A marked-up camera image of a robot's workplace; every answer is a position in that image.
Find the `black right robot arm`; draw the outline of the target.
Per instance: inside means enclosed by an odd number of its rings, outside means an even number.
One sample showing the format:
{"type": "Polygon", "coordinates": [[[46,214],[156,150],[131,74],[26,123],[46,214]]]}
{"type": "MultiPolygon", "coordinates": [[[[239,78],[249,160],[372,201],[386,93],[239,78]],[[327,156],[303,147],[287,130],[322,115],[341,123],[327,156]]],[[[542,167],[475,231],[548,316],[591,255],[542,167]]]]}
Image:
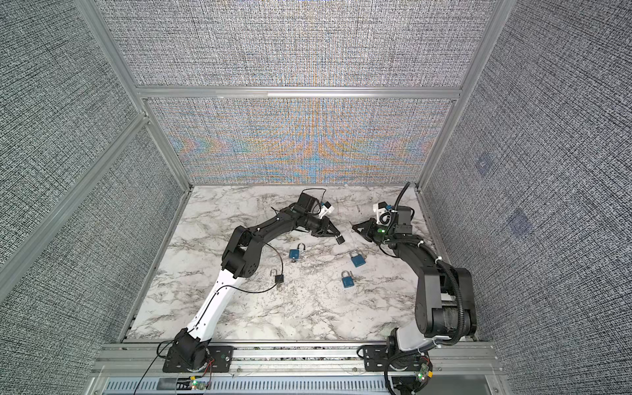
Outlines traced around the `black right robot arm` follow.
{"type": "Polygon", "coordinates": [[[352,230],[366,241],[387,247],[417,276],[414,319],[394,330],[400,352],[423,347],[452,346],[477,331],[472,275],[447,263],[413,233],[411,207],[385,206],[384,212],[352,230]]]}

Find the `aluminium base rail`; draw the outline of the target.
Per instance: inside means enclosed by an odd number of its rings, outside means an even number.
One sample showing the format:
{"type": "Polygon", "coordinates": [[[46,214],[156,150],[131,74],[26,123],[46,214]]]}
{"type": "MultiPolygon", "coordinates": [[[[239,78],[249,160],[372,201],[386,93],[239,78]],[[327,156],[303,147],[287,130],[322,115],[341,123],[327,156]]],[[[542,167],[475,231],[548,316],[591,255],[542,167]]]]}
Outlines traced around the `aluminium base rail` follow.
{"type": "MultiPolygon", "coordinates": [[[[84,394],[385,394],[387,376],[368,371],[365,347],[379,341],[220,341],[213,365],[196,373],[166,373],[167,346],[154,342],[104,345],[84,394]]],[[[505,369],[489,342],[462,342],[430,353],[434,369],[424,394],[510,394],[505,369]]]]}

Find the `black padlock with key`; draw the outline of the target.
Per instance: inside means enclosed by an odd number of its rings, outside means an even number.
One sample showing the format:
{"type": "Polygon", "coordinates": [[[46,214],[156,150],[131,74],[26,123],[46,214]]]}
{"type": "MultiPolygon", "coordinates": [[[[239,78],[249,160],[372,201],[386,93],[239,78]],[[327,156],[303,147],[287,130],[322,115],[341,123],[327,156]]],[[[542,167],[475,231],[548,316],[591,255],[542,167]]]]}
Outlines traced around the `black padlock with key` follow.
{"type": "Polygon", "coordinates": [[[274,286],[278,291],[281,291],[285,282],[285,276],[283,272],[279,272],[276,269],[270,271],[270,276],[274,280],[274,286]]]}

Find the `blue padlock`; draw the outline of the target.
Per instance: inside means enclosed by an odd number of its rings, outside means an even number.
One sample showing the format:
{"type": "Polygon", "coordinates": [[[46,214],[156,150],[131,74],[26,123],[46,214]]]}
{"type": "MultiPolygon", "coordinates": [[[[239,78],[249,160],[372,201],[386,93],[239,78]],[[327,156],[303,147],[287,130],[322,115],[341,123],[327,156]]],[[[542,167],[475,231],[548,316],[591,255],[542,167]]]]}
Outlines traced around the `blue padlock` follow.
{"type": "Polygon", "coordinates": [[[355,268],[359,268],[366,264],[364,256],[357,251],[350,252],[350,259],[355,268]]]}
{"type": "Polygon", "coordinates": [[[301,253],[306,251],[306,246],[304,243],[299,243],[295,249],[291,249],[289,251],[289,259],[293,262],[298,261],[301,258],[301,253]]]}
{"type": "Polygon", "coordinates": [[[341,272],[342,285],[345,289],[355,286],[355,280],[351,271],[341,272]]]}

